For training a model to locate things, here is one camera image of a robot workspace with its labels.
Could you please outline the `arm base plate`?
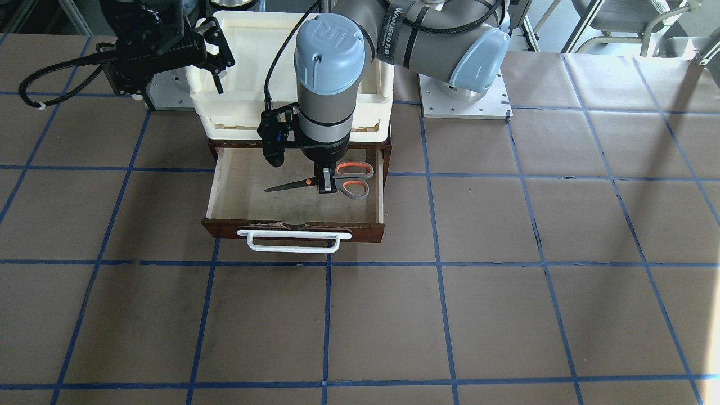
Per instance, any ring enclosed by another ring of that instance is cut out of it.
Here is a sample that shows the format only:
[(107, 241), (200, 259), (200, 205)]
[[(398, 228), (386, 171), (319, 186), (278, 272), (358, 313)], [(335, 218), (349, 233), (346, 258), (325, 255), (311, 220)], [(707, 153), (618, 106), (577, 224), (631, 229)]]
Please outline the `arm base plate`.
[(185, 67), (155, 74), (143, 100), (152, 112), (194, 111)]
[(484, 93), (452, 87), (435, 77), (418, 76), (422, 115), (425, 118), (504, 120), (512, 107), (501, 71)]

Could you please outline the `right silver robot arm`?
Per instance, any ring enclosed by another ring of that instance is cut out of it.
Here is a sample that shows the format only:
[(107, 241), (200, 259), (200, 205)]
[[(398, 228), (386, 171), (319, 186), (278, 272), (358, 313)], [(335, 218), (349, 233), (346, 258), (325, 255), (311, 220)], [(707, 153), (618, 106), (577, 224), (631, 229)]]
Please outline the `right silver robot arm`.
[(214, 16), (190, 25), (181, 1), (101, 1), (116, 34), (110, 61), (101, 66), (116, 95), (146, 95), (155, 74), (195, 66), (211, 72), (223, 94), (221, 72), (236, 63)]

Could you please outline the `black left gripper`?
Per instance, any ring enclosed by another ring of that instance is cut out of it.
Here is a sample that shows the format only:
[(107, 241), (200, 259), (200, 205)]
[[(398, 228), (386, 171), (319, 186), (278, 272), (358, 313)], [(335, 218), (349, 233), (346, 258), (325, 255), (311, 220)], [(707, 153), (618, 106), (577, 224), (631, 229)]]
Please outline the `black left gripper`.
[(313, 162), (313, 176), (318, 180), (317, 189), (321, 194), (337, 191), (335, 185), (335, 168), (337, 162), (347, 154), (349, 141), (322, 143), (317, 141), (301, 141), (301, 151)]

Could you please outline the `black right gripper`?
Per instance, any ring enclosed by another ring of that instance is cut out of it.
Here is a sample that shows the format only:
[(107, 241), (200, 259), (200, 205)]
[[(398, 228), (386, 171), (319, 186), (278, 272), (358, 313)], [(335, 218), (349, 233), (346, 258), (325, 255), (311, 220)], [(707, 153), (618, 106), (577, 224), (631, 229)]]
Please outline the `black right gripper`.
[(116, 95), (144, 96), (155, 74), (187, 66), (211, 72), (218, 94), (224, 94), (221, 79), (236, 59), (216, 18), (193, 28), (185, 16), (170, 25), (127, 16), (110, 26), (115, 59), (101, 66)]

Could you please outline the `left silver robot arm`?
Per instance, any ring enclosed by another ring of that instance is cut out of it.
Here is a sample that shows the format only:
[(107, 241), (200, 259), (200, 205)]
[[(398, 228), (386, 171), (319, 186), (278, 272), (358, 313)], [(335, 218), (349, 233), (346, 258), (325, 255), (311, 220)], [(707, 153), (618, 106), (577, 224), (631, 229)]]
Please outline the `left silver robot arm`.
[(347, 153), (358, 87), (373, 62), (401, 66), (480, 100), (509, 48), (507, 1), (338, 1), (299, 26), (295, 39), (298, 126), (313, 162), (306, 185), (335, 191), (336, 163)]

